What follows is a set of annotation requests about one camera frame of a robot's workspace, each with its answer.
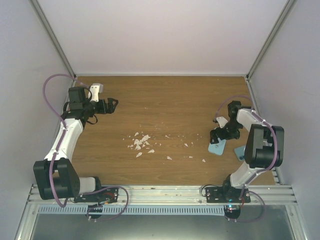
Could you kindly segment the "light blue phone case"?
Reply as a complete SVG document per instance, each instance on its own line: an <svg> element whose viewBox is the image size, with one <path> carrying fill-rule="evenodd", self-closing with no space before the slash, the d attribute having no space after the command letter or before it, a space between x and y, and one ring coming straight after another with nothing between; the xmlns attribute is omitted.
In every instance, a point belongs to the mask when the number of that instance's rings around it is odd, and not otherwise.
<svg viewBox="0 0 320 240"><path fill-rule="evenodd" d="M226 140L218 139L218 143L210 143L208 146L208 152L217 156L221 156L224 152Z"/></svg>

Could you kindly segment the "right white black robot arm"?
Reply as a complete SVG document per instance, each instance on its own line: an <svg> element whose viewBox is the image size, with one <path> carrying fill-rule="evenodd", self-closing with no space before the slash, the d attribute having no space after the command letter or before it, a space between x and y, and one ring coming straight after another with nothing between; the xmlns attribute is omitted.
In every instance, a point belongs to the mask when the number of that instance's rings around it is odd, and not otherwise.
<svg viewBox="0 0 320 240"><path fill-rule="evenodd" d="M228 117L217 117L219 126L210 131L209 145L214 154L224 149L228 140L238 140L240 130L248 131L241 166L228 175L221 186L207 186L207 202L250 202L248 187L259 175L279 167L283 162L285 131L262 119L254 109L233 100L228 106Z"/></svg>

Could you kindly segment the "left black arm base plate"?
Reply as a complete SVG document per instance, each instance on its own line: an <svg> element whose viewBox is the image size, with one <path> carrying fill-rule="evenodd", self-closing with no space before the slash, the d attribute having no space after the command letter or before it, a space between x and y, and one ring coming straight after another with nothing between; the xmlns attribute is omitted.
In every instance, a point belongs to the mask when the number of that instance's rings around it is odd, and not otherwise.
<svg viewBox="0 0 320 240"><path fill-rule="evenodd" d="M78 195L71 201L73 203L96 203L96 204L111 204L118 201L118 187L105 189L99 193Z"/></svg>

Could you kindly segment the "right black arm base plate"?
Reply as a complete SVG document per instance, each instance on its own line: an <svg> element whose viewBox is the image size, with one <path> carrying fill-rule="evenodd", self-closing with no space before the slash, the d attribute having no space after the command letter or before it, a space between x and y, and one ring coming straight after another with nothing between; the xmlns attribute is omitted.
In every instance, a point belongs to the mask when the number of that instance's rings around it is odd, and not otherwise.
<svg viewBox="0 0 320 240"><path fill-rule="evenodd" d="M241 195L241 189L208 184L202 186L199 192L202 197L206 198L207 203L234 204L251 202L248 189L245 189Z"/></svg>

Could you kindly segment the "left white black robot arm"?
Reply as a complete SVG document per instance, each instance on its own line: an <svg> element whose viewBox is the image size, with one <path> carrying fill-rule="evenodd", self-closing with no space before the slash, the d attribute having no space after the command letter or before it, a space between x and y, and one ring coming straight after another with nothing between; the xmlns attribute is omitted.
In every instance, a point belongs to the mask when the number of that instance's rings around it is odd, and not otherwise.
<svg viewBox="0 0 320 240"><path fill-rule="evenodd" d="M44 160L36 161L33 172L40 197L43 200L76 198L85 194L92 202L103 197L98 177L79 177L72 165L73 153L90 118L112 114L118 100L100 99L103 85L94 83L85 89L77 86L68 90L69 101L60 115L60 129L49 153Z"/></svg>

